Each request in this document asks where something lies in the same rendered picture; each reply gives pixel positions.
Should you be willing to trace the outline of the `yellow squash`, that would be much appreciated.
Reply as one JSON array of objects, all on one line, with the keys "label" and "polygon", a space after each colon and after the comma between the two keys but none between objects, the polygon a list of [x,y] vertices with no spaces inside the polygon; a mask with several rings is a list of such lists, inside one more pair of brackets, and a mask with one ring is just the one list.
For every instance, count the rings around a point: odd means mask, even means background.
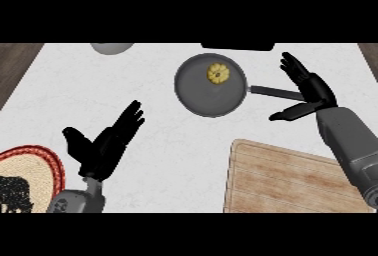
[{"label": "yellow squash", "polygon": [[222,63],[213,63],[207,69],[207,79],[213,84],[222,84],[231,77],[231,70]]}]

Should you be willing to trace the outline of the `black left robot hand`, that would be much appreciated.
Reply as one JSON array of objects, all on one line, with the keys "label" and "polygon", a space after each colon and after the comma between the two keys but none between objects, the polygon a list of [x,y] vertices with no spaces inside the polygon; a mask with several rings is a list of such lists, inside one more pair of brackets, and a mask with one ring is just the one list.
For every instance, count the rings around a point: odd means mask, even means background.
[{"label": "black left robot hand", "polygon": [[95,141],[75,128],[63,134],[69,144],[69,154],[82,164],[79,175],[103,182],[119,166],[131,141],[145,122],[142,103],[135,100],[123,111],[114,125],[107,127]]}]

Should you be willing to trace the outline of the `black appliance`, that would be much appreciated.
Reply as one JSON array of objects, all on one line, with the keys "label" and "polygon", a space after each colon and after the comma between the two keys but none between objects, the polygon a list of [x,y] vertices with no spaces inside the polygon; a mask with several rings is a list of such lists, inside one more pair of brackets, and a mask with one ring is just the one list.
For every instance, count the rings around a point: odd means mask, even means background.
[{"label": "black appliance", "polygon": [[202,46],[209,49],[271,51],[275,47],[275,43],[202,43]]}]

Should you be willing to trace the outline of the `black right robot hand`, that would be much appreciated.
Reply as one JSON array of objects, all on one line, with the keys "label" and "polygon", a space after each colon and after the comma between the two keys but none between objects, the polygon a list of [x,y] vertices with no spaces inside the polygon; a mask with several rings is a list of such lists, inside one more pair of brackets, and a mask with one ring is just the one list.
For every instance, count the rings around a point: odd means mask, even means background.
[{"label": "black right robot hand", "polygon": [[289,52],[283,53],[281,69],[299,87],[305,102],[271,115],[269,120],[295,121],[318,110],[337,107],[336,94],[321,76],[311,72]]}]

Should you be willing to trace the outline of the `grey bowl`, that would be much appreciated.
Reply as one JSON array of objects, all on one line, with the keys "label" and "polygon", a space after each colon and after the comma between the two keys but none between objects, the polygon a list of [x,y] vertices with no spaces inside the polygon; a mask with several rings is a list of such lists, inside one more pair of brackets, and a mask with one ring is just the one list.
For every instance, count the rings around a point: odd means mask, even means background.
[{"label": "grey bowl", "polygon": [[92,43],[95,51],[104,55],[117,55],[129,50],[134,46],[132,43]]}]

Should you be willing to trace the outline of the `wooden cutting board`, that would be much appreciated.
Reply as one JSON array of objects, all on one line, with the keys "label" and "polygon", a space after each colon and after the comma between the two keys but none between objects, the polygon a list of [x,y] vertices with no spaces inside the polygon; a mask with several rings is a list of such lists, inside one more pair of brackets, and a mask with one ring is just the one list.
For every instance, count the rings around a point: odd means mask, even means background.
[{"label": "wooden cutting board", "polygon": [[336,160],[237,139],[224,212],[374,213]]}]

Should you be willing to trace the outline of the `grey frying pan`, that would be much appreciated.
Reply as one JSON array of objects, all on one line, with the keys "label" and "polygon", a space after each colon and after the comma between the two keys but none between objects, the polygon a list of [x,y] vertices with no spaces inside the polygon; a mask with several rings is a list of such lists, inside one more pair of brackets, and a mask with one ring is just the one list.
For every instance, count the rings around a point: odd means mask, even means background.
[{"label": "grey frying pan", "polygon": [[[224,64],[231,71],[225,82],[210,79],[210,67]],[[175,76],[175,92],[185,108],[203,117],[218,118],[233,113],[249,93],[305,101],[300,92],[264,86],[250,86],[238,63],[225,55],[203,53],[181,65]]]}]

